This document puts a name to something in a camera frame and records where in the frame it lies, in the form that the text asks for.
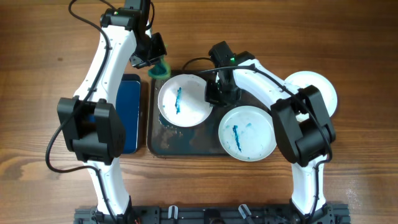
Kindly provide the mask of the green yellow sponge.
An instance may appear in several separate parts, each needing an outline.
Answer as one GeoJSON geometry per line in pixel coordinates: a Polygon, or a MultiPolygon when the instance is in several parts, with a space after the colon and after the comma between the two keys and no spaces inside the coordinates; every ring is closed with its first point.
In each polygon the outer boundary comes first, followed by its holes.
{"type": "Polygon", "coordinates": [[[149,54],[149,62],[153,67],[148,70],[148,76],[156,80],[167,79],[170,77],[171,67],[164,59],[166,55],[167,49],[164,44],[153,46],[149,54]]]}

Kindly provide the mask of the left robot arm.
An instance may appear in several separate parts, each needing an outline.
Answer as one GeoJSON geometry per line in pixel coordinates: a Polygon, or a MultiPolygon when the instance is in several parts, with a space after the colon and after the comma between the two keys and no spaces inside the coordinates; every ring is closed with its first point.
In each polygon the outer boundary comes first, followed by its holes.
{"type": "Polygon", "coordinates": [[[124,68],[160,63],[166,49],[159,33],[152,34],[154,20],[152,1],[126,1],[123,7],[110,6],[93,27],[100,39],[88,73],[72,98],[61,98],[57,105],[60,126],[46,149],[47,167],[50,151],[59,134],[90,173],[98,204],[90,209],[77,209],[75,223],[140,223],[132,207],[120,168],[126,131],[116,111],[116,98],[124,68]]]}

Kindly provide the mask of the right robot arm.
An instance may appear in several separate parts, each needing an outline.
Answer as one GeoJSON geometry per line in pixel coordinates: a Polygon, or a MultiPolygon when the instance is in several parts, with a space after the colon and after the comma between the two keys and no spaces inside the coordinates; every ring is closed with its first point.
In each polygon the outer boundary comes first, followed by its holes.
{"type": "Polygon", "coordinates": [[[253,54],[235,54],[225,41],[212,46],[208,55],[216,78],[207,83],[205,100],[230,106],[245,90],[269,108],[277,147],[292,165],[292,213],[302,223],[319,222],[326,207],[323,168],[333,158],[336,139],[321,91],[315,85],[298,87],[281,80],[253,54]]]}

